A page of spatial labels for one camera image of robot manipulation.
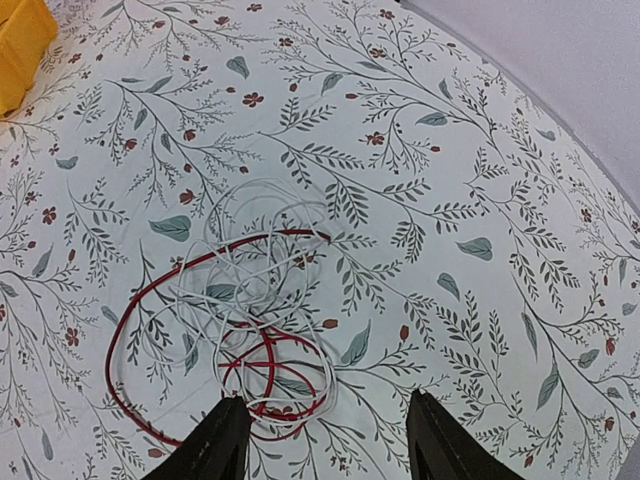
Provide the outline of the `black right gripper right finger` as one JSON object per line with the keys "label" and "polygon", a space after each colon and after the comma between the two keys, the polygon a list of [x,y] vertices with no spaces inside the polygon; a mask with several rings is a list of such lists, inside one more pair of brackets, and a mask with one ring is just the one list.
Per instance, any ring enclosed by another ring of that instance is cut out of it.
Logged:
{"label": "black right gripper right finger", "polygon": [[413,480],[521,480],[428,392],[412,392],[406,417]]}

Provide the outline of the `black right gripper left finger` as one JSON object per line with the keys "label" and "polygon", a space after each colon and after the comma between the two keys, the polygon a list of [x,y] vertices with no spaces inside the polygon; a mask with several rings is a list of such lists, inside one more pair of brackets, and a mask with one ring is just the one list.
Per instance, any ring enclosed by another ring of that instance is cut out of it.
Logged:
{"label": "black right gripper left finger", "polygon": [[221,399],[162,464],[143,480],[242,480],[251,416],[241,397]]}

